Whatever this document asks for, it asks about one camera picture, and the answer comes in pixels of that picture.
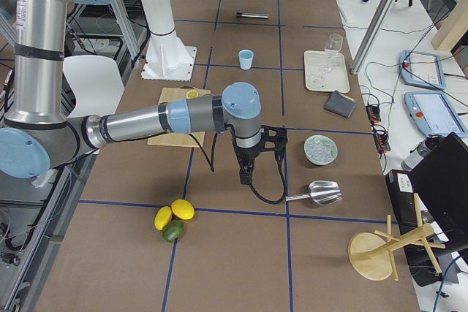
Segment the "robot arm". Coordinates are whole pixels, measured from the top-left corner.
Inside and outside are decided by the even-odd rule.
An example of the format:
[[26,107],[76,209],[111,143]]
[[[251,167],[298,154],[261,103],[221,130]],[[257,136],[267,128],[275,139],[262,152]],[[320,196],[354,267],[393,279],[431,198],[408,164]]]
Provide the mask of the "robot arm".
[[32,178],[115,142],[165,133],[230,132],[242,184],[252,183],[263,152],[282,163],[283,128],[261,122],[260,96],[249,83],[118,113],[124,86],[111,60],[64,55],[68,6],[113,0],[16,0],[15,87],[1,128],[1,171]]

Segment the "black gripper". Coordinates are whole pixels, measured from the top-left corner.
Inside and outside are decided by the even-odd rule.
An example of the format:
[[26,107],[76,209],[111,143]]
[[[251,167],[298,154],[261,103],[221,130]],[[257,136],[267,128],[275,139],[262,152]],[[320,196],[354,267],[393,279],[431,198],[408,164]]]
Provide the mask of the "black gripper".
[[282,183],[285,184],[283,162],[287,145],[287,130],[282,127],[262,125],[255,136],[242,139],[232,127],[233,148],[238,160],[239,178],[242,185],[253,184],[255,159],[264,152],[274,152]]

